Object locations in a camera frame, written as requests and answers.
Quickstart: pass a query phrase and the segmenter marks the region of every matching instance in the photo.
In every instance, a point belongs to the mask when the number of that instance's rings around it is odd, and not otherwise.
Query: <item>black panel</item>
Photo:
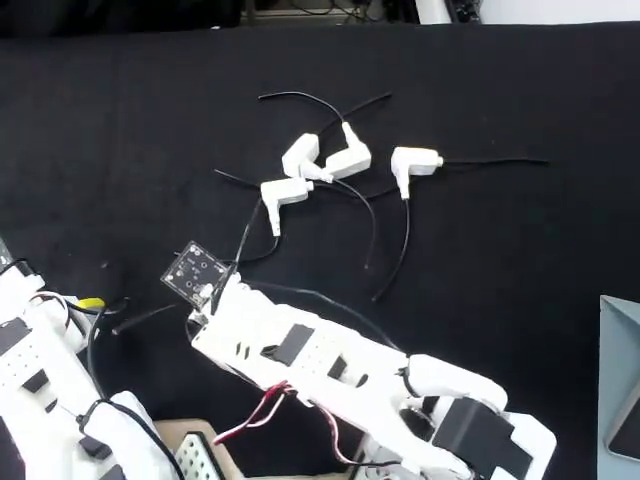
[[[23,387],[26,388],[31,393],[36,393],[42,387],[44,387],[49,382],[49,377],[44,373],[44,370],[40,370],[33,377],[27,380]]]
[[[513,429],[480,402],[457,398],[438,428],[433,445],[464,460],[480,478],[491,478],[501,467],[517,480],[524,480],[532,458],[511,441]]]
[[[342,376],[345,368],[347,368],[347,362],[344,361],[344,358],[338,357],[336,358],[336,361],[333,362],[333,365],[329,369],[329,373],[327,373],[327,376],[338,380]]]
[[[120,465],[114,465],[100,480],[127,480]]]
[[[298,324],[294,325],[277,350],[273,352],[271,358],[290,366],[298,356],[298,353],[300,353],[300,350],[307,344],[313,332],[313,328]]]
[[[19,318],[0,325],[0,355],[4,355],[7,350],[26,337],[30,331]]]
[[[208,298],[199,295],[202,288],[216,286],[227,267],[195,242],[189,242],[184,251],[162,275],[162,281],[182,298],[200,309]]]
[[[105,445],[102,442],[99,442],[95,438],[86,436],[82,440],[78,442],[80,446],[87,452],[91,458],[95,458],[96,460],[104,460],[111,455],[111,449],[109,446]]]

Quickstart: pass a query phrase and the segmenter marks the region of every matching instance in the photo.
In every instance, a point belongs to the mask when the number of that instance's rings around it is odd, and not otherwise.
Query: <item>loose cable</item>
[[[342,180],[334,179],[333,180],[337,185],[349,190],[353,195],[358,197],[360,201],[364,204],[364,206],[369,211],[369,216],[371,217],[371,238],[369,239],[369,248],[367,249],[367,256],[364,262],[364,269],[368,270],[371,262],[371,258],[373,257],[373,250],[376,245],[376,237],[378,233],[378,222],[376,220],[376,212],[373,211],[371,204],[367,201],[367,199],[362,195],[356,188],[352,187],[346,182]]]
[[[118,325],[117,327],[114,327],[111,329],[111,334],[112,335],[120,335],[122,332],[124,332],[125,330],[129,330],[132,327],[135,327],[136,325],[144,322],[145,320],[156,316],[159,313],[162,313],[166,310],[171,310],[172,308],[177,307],[178,304],[177,303],[172,303],[170,305],[165,305],[164,307],[160,307],[160,308],[156,308],[155,310],[151,310],[149,312],[145,312],[142,313],[140,315],[136,315],[135,317],[132,317],[128,320],[125,320],[124,322],[122,322],[120,325]]]
[[[213,445],[220,445],[221,443],[224,443],[225,441],[227,441],[229,438],[238,435],[245,428],[247,428],[251,423],[253,423],[256,416],[260,413],[260,411],[262,411],[267,401],[271,397],[279,393],[281,390],[287,388],[288,386],[289,386],[288,383],[286,381],[283,381],[278,383],[277,385],[273,385],[272,387],[268,388],[267,391],[264,393],[262,399],[260,400],[260,403],[258,403],[258,406],[253,410],[251,415],[249,415],[249,417],[244,422],[242,422],[239,425],[236,425],[233,428],[230,428],[229,430],[226,430],[216,435],[216,437],[211,441],[211,443]]]
[[[173,455],[171,450],[169,450],[169,447],[167,447],[164,444],[164,442],[160,439],[160,437],[151,429],[151,427],[147,424],[147,422],[145,422],[136,412],[134,412],[130,408],[125,407],[124,405],[120,405],[114,402],[109,402],[109,404],[113,408],[118,410],[120,413],[127,415],[134,422],[136,422],[140,426],[140,428],[144,431],[144,433],[146,433],[147,436],[151,439],[151,441],[156,444],[156,446],[160,449],[160,451],[164,454],[164,456],[167,457],[167,460],[169,460],[169,463],[175,470],[176,475],[178,476],[178,479],[185,480],[184,473],[182,473],[182,469],[180,468],[180,465],[178,464],[176,457]]]
[[[345,117],[345,118],[346,117],[351,117],[352,115],[355,115],[356,113],[358,113],[360,110],[364,110],[365,108],[367,108],[367,107],[369,107],[369,106],[371,106],[371,105],[373,105],[375,103],[381,102],[382,100],[387,100],[387,99],[391,98],[392,96],[393,96],[393,93],[386,92],[386,93],[383,93],[382,95],[378,95],[377,97],[370,98],[369,100],[366,100],[366,101],[356,105],[351,110],[348,110],[347,112],[343,113],[342,116]],[[320,131],[318,132],[318,136],[322,137],[327,132],[327,130],[329,130],[332,126],[334,126],[338,122],[338,120],[339,119],[334,118],[333,120],[328,122],[324,127],[322,127],[320,129]]]
[[[404,262],[404,257],[407,254],[407,247],[409,246],[409,233],[411,232],[411,209],[409,208],[409,200],[403,200],[405,210],[405,228],[404,228],[404,242],[402,243],[402,250],[400,251],[400,256],[398,257],[398,261],[396,262],[395,267],[391,271],[391,274],[384,282],[382,287],[378,290],[378,292],[373,296],[371,301],[377,302],[382,296],[389,291],[389,288],[395,281],[398,276],[398,272],[400,271],[400,267],[402,267],[402,263]]]
[[[100,312],[100,309],[92,310],[90,308],[84,308],[84,307],[81,307],[80,305],[76,305],[75,303],[69,300],[66,300],[66,302],[70,310],[75,310],[76,312],[84,313],[85,315],[97,315]],[[119,309],[107,310],[106,312],[104,312],[104,316],[117,315],[119,313],[122,313],[122,311],[125,308],[126,308],[126,305],[123,304],[123,306],[120,307]]]
[[[237,185],[239,185],[241,187],[252,188],[254,190],[260,190],[260,184],[258,184],[256,182],[252,182],[250,180],[246,180],[246,179],[238,177],[236,175],[232,175],[231,173],[224,172],[224,171],[219,170],[217,168],[213,169],[213,173],[215,173],[217,175],[220,175],[221,177],[224,177],[227,180],[231,180],[232,182],[236,183]]]
[[[318,405],[317,403],[312,403],[324,416],[325,420],[329,424],[329,428],[331,429],[331,446],[333,449],[333,454],[336,459],[344,463],[346,465],[353,465],[356,467],[389,467],[391,465],[400,465],[401,462],[399,460],[390,460],[387,462],[357,462],[355,460],[348,459],[341,451],[340,451],[340,429],[338,427],[338,422],[333,414],[327,410],[326,408]]]
[[[236,251],[235,259],[233,260],[233,263],[236,265],[236,268],[238,268],[237,265],[240,262],[240,255],[242,255],[242,250],[244,250],[244,246],[246,245],[247,239],[249,238],[249,231],[251,230],[251,227],[256,221],[256,218],[258,216],[258,210],[260,210],[261,205],[262,205],[262,198],[259,198],[255,206],[253,207],[253,211],[251,212],[251,217],[249,217],[249,221],[244,227],[244,232],[242,232],[242,238],[240,239],[240,243],[238,244],[238,250]]]
[[[329,110],[331,110],[336,115],[336,117],[338,117],[338,119],[340,120],[340,123],[345,123],[344,116],[340,113],[340,111],[336,107],[331,105],[329,102],[327,102],[325,100],[322,100],[321,98],[318,98],[315,95],[311,95],[309,93],[298,92],[296,90],[291,90],[291,91],[286,91],[286,92],[266,93],[264,95],[260,95],[258,97],[258,100],[269,100],[269,99],[272,99],[272,98],[288,97],[288,96],[297,96],[297,97],[308,98],[309,100],[313,100],[314,102],[319,103],[320,105],[324,105]]]
[[[282,405],[282,402],[284,402],[284,399],[286,397],[287,397],[287,393],[286,392],[285,393],[281,393],[280,394],[280,398],[278,398],[276,403],[273,405],[273,407],[271,408],[271,411],[269,412],[269,414],[266,417],[264,417],[262,420],[259,420],[259,421],[255,422],[255,423],[248,424],[247,428],[263,427],[264,425],[269,423],[271,421],[271,419],[275,416],[276,412],[280,408],[280,405]]]
[[[247,239],[249,238],[249,231],[251,227],[256,221],[258,217],[258,210],[260,209],[260,205],[262,205],[262,198],[258,198],[255,206],[253,207],[253,211],[251,212],[251,217],[249,221],[244,227],[244,232],[242,233],[242,238],[240,239],[240,243],[238,244],[238,249],[236,250],[236,255],[234,259],[231,261],[231,264],[227,267],[227,270],[224,272],[220,280],[218,280],[213,293],[211,295],[210,312],[214,314],[218,308],[218,304],[220,303],[220,298],[222,297],[222,292],[229,283],[229,279],[238,271],[238,264],[240,262],[240,256],[242,255],[242,251],[244,250],[244,246],[247,243]]]
[[[294,9],[300,10],[301,12],[304,12],[308,15],[321,16],[321,15],[329,15],[331,12],[333,12],[333,5],[331,5],[327,10],[324,10],[322,12],[314,12],[313,10],[307,10],[306,8],[302,8],[299,5],[297,5],[295,2],[293,2],[293,0],[289,0],[289,5],[291,5]]]
[[[366,326],[369,330],[373,331],[379,338],[380,340],[383,341],[383,343],[385,343],[387,346],[395,349],[395,350],[400,350],[402,351],[402,349],[400,347],[398,347],[398,345],[395,344],[395,342],[393,340],[391,340],[391,338],[385,333],[385,331],[380,328],[378,325],[376,325],[375,322],[371,321],[370,319],[368,319],[367,317],[365,317],[363,314],[361,314],[360,312],[358,312],[357,310],[354,310],[351,307],[348,307],[347,305],[344,305],[326,295],[324,295],[323,293],[317,292],[316,290],[310,290],[307,288],[298,288],[298,287],[289,287],[286,285],[279,285],[277,283],[269,283],[269,282],[261,282],[261,281],[247,281],[245,282],[247,285],[251,286],[251,287],[255,287],[255,288],[266,288],[266,289],[273,289],[273,290],[281,290],[284,292],[292,292],[292,293],[298,293],[298,294],[302,294],[302,295],[310,295],[316,298],[319,298],[320,300],[322,300],[325,303],[328,303],[329,305],[332,305],[336,308],[339,308],[340,310],[348,313],[349,315],[353,316],[354,318],[356,318],[358,321],[360,321],[360,323],[362,323],[364,326]]]
[[[89,407],[89,409],[87,410],[87,413],[85,413],[84,415],[76,416],[76,422],[79,424],[80,432],[82,434],[85,434],[84,429],[86,425],[89,423],[89,421],[91,420],[91,416],[95,412],[96,408],[103,403],[106,405],[109,405],[110,407],[117,410],[118,412],[126,415],[131,420],[133,420],[136,424],[138,424],[138,426],[144,431],[144,433],[151,439],[151,441],[160,449],[162,454],[167,458],[167,460],[171,464],[171,467],[175,470],[176,475],[178,476],[178,479],[185,480],[184,473],[182,473],[182,469],[180,468],[180,465],[178,464],[178,461],[176,460],[171,450],[169,450],[169,447],[167,447],[164,444],[164,442],[160,439],[158,434],[147,424],[147,422],[140,415],[138,415],[136,412],[134,412],[130,408],[125,407],[124,405],[115,403],[106,398],[100,398],[97,401],[95,401],[91,405],[91,407]]]
[[[121,302],[123,302],[125,305],[128,305],[129,301],[130,300],[128,297],[125,297],[121,300]],[[100,309],[100,311],[96,315],[96,318],[93,320],[93,325],[91,325],[91,329],[89,330],[89,335],[87,336],[87,372],[89,372],[89,376],[91,377],[91,380],[93,380],[93,384],[96,387],[98,396],[102,399],[106,398],[106,395],[96,375],[94,343],[98,333],[98,329],[102,326],[102,323],[107,318],[105,316],[105,313],[107,312],[108,309],[109,309],[108,304],[105,304],[105,306]]]

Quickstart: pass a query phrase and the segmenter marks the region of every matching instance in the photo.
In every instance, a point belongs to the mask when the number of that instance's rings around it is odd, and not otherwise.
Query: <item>circuit board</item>
[[[217,285],[226,271],[226,265],[192,241],[162,275],[162,282],[199,310],[208,300],[201,296],[203,287]]]

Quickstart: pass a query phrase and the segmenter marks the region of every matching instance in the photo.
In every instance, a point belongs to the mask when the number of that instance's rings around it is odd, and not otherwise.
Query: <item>white wall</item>
[[[484,0],[483,23],[590,23],[640,20],[640,0]]]

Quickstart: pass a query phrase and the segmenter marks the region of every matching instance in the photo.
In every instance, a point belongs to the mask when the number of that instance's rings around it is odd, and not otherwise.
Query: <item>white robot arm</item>
[[[79,416],[99,398],[77,357],[87,344],[89,318],[69,312],[58,294],[43,292],[42,277],[26,262],[9,262],[0,271],[0,416],[24,461],[26,479],[176,480],[163,452],[116,407],[96,404],[80,428]],[[153,430],[131,392],[111,402]]]
[[[543,478],[555,436],[529,415],[506,412],[507,394],[493,381],[428,355],[407,356],[311,312],[276,305],[238,274],[220,295],[211,295],[207,278],[224,277],[224,271],[215,257],[191,244],[163,278],[196,306],[190,319],[202,328],[193,347],[263,390],[284,381],[330,424],[335,416],[360,429],[362,459],[351,464],[400,464],[385,465],[377,474],[361,468],[358,475]]]

